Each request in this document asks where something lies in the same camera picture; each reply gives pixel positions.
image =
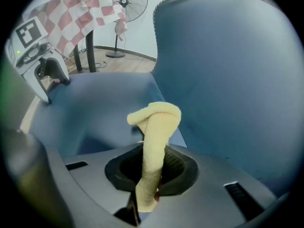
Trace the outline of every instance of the red and white checkered cloth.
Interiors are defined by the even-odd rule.
[[[32,10],[46,31],[48,41],[68,57],[76,44],[98,26],[117,21],[115,32],[127,30],[124,10],[112,0],[50,0]]]

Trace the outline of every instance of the floor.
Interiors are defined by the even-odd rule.
[[[138,73],[148,73],[151,72],[155,66],[155,62],[147,60],[142,57],[137,57],[134,55],[126,54],[126,57],[122,58],[109,58],[106,55],[106,50],[94,49],[95,62],[97,71],[101,73],[105,72],[138,72]],[[88,63],[86,59],[86,52],[80,55],[81,65],[83,67],[82,73],[89,73]],[[77,69],[74,64],[74,58],[70,58],[66,61],[66,66],[69,74],[77,74]],[[47,89],[51,84],[52,79],[46,77],[41,80],[43,86]],[[21,122],[20,129],[28,133],[32,118],[35,113],[35,109],[39,103],[39,98],[35,97],[33,102],[30,104],[25,116]]]

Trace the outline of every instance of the yellow towel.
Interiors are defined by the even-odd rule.
[[[150,103],[127,116],[128,124],[138,125],[144,134],[142,178],[135,193],[139,212],[152,212],[157,204],[154,195],[162,178],[165,147],[181,121],[181,111],[167,102]]]

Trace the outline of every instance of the blue armchair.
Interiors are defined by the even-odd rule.
[[[152,73],[71,75],[40,104],[30,132],[62,157],[142,140],[129,113],[177,105],[170,143],[228,160],[276,195],[303,151],[304,57],[288,18],[259,0],[165,0],[154,12]]]

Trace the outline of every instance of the chair seat cushion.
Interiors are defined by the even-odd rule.
[[[41,103],[30,133],[62,157],[106,151],[143,140],[127,115],[164,98],[150,73],[90,73],[54,85],[52,104]],[[185,146],[177,130],[169,143]]]

